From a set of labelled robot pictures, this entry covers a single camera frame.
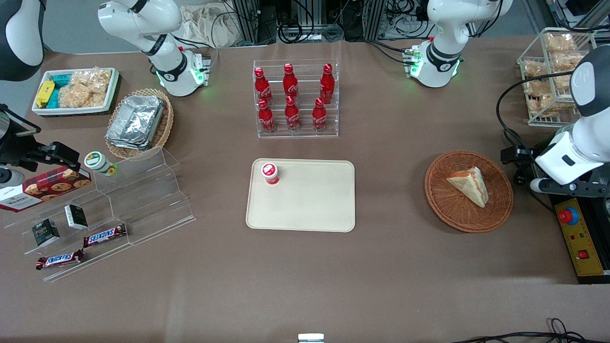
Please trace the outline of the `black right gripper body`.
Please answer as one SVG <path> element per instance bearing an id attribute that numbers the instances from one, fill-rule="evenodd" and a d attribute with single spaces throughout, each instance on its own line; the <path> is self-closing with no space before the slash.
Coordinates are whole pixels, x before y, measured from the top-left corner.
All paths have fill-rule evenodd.
<path id="1" fill-rule="evenodd" d="M 38 143 L 33 135 L 19 136 L 18 134 L 27 130 L 13 120 L 11 114 L 14 113 L 7 106 L 1 107 L 0 164 L 36 172 L 41 156 L 39 147 L 42 144 Z"/>

